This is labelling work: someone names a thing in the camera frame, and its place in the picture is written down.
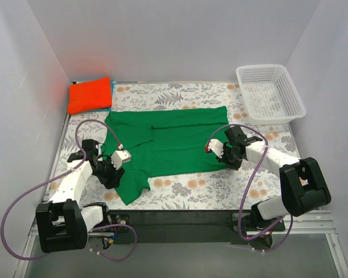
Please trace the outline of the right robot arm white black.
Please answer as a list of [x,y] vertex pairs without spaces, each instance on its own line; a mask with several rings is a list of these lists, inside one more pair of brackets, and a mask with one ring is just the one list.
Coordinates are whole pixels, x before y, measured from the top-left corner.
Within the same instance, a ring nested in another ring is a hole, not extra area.
[[218,162],[233,170],[245,160],[255,162],[280,180],[280,195],[254,204],[248,213],[239,213],[242,231],[266,228],[280,217],[299,217],[330,204],[331,194],[315,159],[301,159],[270,148],[261,136],[247,137],[239,125],[225,126],[224,133],[227,142],[211,138],[206,146]]

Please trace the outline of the green t shirt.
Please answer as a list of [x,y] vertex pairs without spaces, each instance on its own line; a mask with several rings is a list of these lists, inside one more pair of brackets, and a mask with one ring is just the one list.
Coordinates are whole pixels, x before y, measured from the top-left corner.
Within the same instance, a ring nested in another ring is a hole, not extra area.
[[115,112],[104,120],[112,129],[102,147],[111,155],[118,142],[131,154],[124,164],[119,187],[125,205],[149,189],[148,179],[166,175],[204,173],[226,166],[205,153],[211,134],[228,124],[227,108],[181,109],[172,111]]

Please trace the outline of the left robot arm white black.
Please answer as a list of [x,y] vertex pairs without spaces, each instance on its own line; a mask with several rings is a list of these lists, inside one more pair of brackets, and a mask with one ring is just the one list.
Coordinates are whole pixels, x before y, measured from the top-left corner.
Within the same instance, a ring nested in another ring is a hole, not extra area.
[[131,161],[131,155],[118,147],[111,156],[103,158],[97,141],[92,139],[83,140],[81,147],[68,157],[70,173],[62,179],[57,191],[36,209],[44,253],[83,249],[93,228],[110,223],[104,202],[80,206],[81,195],[91,176],[97,177],[107,189],[119,187],[125,172],[122,165]]

